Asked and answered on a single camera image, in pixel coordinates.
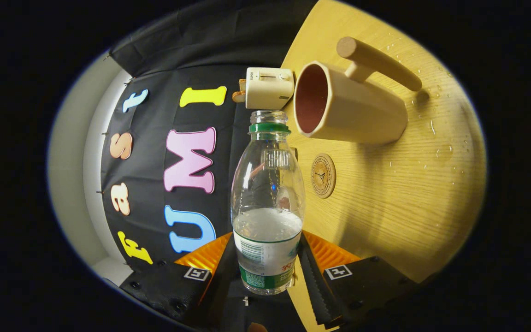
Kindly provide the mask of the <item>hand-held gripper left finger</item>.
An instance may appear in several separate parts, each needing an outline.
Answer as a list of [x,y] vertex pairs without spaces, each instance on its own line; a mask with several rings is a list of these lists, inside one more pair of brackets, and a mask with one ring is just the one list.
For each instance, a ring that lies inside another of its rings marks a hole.
[[120,288],[179,323],[221,323],[236,268],[231,232],[186,254],[131,273]]

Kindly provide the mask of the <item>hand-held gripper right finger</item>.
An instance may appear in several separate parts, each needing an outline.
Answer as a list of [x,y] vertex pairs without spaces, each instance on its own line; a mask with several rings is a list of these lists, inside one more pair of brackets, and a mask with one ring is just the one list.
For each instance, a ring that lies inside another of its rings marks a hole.
[[307,231],[298,257],[316,323],[326,328],[367,323],[420,288],[381,257],[358,258]]

